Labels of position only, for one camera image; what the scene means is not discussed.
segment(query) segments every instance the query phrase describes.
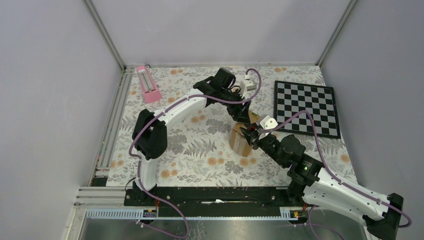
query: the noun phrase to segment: cardboard box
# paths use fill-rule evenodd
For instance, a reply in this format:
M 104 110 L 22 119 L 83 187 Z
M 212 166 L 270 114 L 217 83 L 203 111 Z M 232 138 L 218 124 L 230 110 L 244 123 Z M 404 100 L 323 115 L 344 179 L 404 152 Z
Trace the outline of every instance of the cardboard box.
M 261 116 L 257 115 L 256 113 L 249 111 L 249 118 L 251 124 L 256 123 L 256 121 L 260 117 Z M 240 127 L 246 128 L 245 125 L 241 122 L 237 122 L 232 128 L 231 137 L 229 139 L 229 146 L 238 155 L 247 157 L 251 153 L 252 147 L 248 144 L 248 141 L 246 140 L 245 136 L 240 131 Z

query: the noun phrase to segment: floral tablecloth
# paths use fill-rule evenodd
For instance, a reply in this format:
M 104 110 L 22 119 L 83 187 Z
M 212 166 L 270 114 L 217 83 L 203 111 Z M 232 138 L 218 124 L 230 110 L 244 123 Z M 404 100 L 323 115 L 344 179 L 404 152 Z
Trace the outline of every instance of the floral tablecloth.
M 243 79 L 248 67 L 226 67 L 237 79 Z M 273 116 L 275 80 L 303 84 L 325 85 L 318 66 L 255 67 L 262 76 L 262 87 L 253 99 L 250 110 L 258 115 Z M 150 68 L 162 94 L 160 101 L 146 104 L 140 92 L 137 75 L 133 75 L 125 110 L 115 144 L 106 186 L 117 187 L 136 176 L 138 159 L 128 155 L 131 136 L 138 114 L 147 108 L 154 111 L 169 105 L 187 93 L 192 86 L 219 67 Z M 251 79 L 257 81 L 254 72 Z M 168 148 L 159 157 L 157 185 L 160 187 L 216 187 L 216 186 L 288 186 L 287 169 L 282 169 L 262 150 L 254 150 L 248 157 L 237 155 L 229 144 L 235 122 L 226 108 L 212 104 L 186 117 L 168 130 Z M 282 139 L 289 133 L 273 133 Z M 306 154 L 319 159 L 312 136 L 295 134 L 306 146 Z M 341 176 L 356 182 L 343 137 L 319 138 L 328 165 Z

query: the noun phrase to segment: chessboard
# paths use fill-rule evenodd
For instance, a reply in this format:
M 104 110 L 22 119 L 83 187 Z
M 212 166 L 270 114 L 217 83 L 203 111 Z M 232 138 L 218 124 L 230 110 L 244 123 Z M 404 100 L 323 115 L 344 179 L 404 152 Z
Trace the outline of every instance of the chessboard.
M 319 137 L 341 138 L 334 89 L 328 86 L 275 81 L 274 118 L 278 124 L 299 111 L 308 111 Z M 301 114 L 278 131 L 313 135 L 311 122 Z

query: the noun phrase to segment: gray wall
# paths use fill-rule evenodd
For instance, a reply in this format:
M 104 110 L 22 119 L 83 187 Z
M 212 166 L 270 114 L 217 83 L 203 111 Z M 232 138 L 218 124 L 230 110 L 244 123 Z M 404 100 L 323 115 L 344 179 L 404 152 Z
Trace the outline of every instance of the gray wall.
M 127 64 L 315 63 L 349 0 L 93 0 Z
M 60 239 L 119 73 L 81 0 L 0 2 L 1 239 Z
M 322 67 L 359 182 L 404 197 L 413 224 L 399 240 L 424 234 L 423 11 L 422 0 L 360 0 Z

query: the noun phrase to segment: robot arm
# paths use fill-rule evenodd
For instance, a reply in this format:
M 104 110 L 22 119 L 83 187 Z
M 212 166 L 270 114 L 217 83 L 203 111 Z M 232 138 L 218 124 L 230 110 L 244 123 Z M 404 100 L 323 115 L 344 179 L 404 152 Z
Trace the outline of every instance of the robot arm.
M 379 239 L 396 238 L 401 215 L 382 202 L 401 210 L 403 197 L 396 193 L 384 195 L 369 190 L 335 174 L 341 183 L 347 183 L 381 202 L 375 202 L 341 184 L 329 174 L 321 161 L 304 154 L 306 148 L 294 135 L 279 141 L 274 135 L 263 132 L 275 128 L 274 122 L 275 119 L 265 116 L 240 130 L 253 149 L 261 148 L 281 167 L 289 168 L 287 175 L 292 181 L 287 194 L 294 204 L 321 206 L 367 226 L 367 230 Z
M 138 155 L 145 158 L 141 162 L 140 175 L 141 181 L 148 191 L 156 185 L 157 158 L 165 152 L 168 146 L 167 129 L 181 122 L 186 116 L 206 108 L 210 104 L 217 103 L 218 101 L 214 100 L 215 98 L 227 102 L 220 103 L 226 106 L 228 114 L 234 121 L 250 123 L 249 106 L 251 101 L 245 100 L 245 95 L 246 92 L 255 90 L 257 86 L 248 75 L 245 75 L 244 78 L 240 86 L 232 87 L 230 84 L 234 85 L 235 76 L 224 68 L 220 68 L 215 76 L 197 82 L 193 89 L 174 103 L 154 112 L 144 109 L 139 113 L 132 134 L 133 140 L 155 116 L 159 116 L 134 144 Z
M 134 145 L 139 153 L 145 156 L 141 163 L 140 175 L 148 191 L 156 185 L 157 158 L 164 153 L 168 145 L 167 128 L 173 127 L 191 113 L 217 103 L 218 101 L 213 98 L 241 102 L 247 91 L 256 89 L 256 83 L 246 75 L 240 87 L 232 91 L 230 84 L 234 84 L 234 80 L 235 76 L 232 73 L 221 68 L 215 76 L 197 82 L 192 90 L 175 103 L 154 112 L 147 109 L 140 112 L 132 135 L 133 140 L 148 122 L 164 113 L 141 134 Z M 367 226 L 371 234 L 382 240 L 396 238 L 401 215 L 382 202 L 401 210 L 403 198 L 400 195 L 377 193 L 336 174 L 342 182 L 349 183 L 355 189 L 382 201 L 375 202 L 340 184 L 333 179 L 321 161 L 304 154 L 305 146 L 294 135 L 286 136 L 279 141 L 274 135 L 263 132 L 277 126 L 274 118 L 265 115 L 251 124 L 248 115 L 250 103 L 250 101 L 238 104 L 221 102 L 227 107 L 227 112 L 234 121 L 245 123 L 246 129 L 241 128 L 241 131 L 253 149 L 261 148 L 282 168 L 289 168 L 287 175 L 292 181 L 287 194 L 294 204 L 321 206 Z

